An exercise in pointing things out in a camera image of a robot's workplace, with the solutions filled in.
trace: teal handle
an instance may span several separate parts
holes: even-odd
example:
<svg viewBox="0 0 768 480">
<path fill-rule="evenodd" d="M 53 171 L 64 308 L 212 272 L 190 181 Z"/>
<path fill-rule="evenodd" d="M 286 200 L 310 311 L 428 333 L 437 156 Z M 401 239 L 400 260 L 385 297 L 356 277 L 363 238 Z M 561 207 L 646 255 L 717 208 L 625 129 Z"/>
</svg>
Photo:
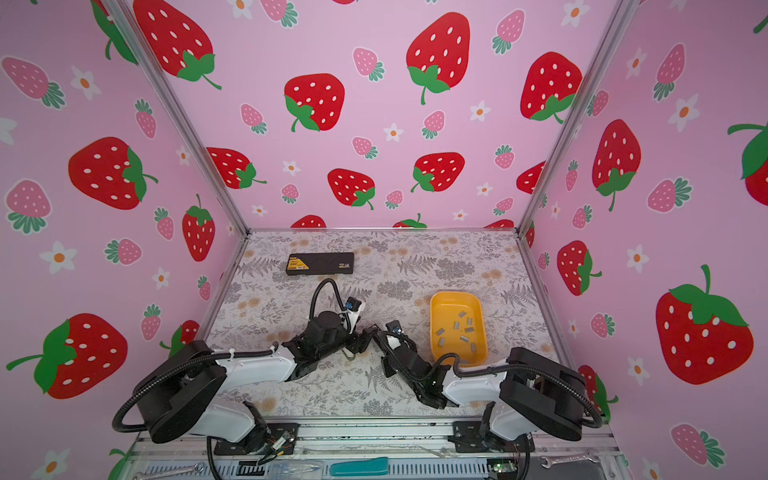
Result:
<svg viewBox="0 0 768 480">
<path fill-rule="evenodd" d="M 362 460 L 361 462 L 342 462 L 331 465 L 330 474 L 334 477 L 386 475 L 389 460 L 386 457 Z"/>
</svg>

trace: floral tablecloth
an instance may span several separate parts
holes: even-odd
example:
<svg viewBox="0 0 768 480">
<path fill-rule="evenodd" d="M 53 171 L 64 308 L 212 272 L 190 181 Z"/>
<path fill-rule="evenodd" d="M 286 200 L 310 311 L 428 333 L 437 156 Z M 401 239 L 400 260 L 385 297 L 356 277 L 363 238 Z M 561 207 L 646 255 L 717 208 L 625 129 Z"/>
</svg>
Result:
<svg viewBox="0 0 768 480">
<path fill-rule="evenodd" d="M 256 232 L 207 342 L 215 349 L 265 349 L 306 326 L 323 276 L 287 276 L 289 253 L 354 252 L 353 275 L 331 276 L 342 299 L 367 303 L 359 328 L 399 320 L 432 361 L 429 299 L 460 290 L 482 302 L 488 361 L 524 346 L 557 360 L 513 233 L 493 230 L 328 230 Z M 316 310 L 338 311 L 326 286 Z M 484 402 L 434 410 L 417 402 L 398 376 L 385 378 L 375 343 L 353 361 L 337 352 L 295 382 L 262 382 L 221 393 L 253 402 L 265 417 L 481 415 Z"/>
</svg>

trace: strawberry wallpaper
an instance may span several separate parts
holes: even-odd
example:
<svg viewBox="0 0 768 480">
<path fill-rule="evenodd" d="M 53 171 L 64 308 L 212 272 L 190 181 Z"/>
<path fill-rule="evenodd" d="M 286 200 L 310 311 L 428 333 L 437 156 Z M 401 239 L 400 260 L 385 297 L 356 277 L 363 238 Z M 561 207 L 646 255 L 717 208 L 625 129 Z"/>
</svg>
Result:
<svg viewBox="0 0 768 480">
<path fill-rule="evenodd" d="M 511 227 L 614 3 L 133 10 L 251 227 Z"/>
<path fill-rule="evenodd" d="M 635 478 L 761 477 L 768 8 L 724 7 L 642 2 L 528 231 Z"/>
<path fill-rule="evenodd" d="M 100 2 L 13 2 L 0 45 L 3 478 L 113 478 L 239 237 Z"/>
</svg>

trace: metal part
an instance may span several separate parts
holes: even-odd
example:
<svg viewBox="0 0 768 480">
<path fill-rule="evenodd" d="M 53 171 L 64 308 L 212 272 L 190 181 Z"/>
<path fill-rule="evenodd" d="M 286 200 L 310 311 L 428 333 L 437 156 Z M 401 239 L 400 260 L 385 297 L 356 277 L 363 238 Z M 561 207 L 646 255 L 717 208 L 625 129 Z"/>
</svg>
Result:
<svg viewBox="0 0 768 480">
<path fill-rule="evenodd" d="M 589 449 L 585 453 L 579 455 L 569 455 L 567 457 L 557 458 L 541 457 L 541 466 L 544 468 L 552 468 L 553 465 L 558 463 L 581 462 L 582 460 L 589 460 L 592 463 L 600 463 L 598 453 L 595 450 Z"/>
</svg>

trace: yellow plastic bin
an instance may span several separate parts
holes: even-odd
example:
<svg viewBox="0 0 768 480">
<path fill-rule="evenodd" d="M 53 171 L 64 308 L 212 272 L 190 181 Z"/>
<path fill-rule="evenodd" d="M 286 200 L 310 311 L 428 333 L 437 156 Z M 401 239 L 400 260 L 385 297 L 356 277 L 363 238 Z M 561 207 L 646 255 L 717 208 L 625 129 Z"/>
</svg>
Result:
<svg viewBox="0 0 768 480">
<path fill-rule="evenodd" d="M 429 302 L 432 356 L 458 353 L 461 366 L 482 365 L 488 358 L 488 342 L 478 297 L 466 292 L 437 292 Z M 445 364 L 452 365 L 454 359 Z"/>
</svg>

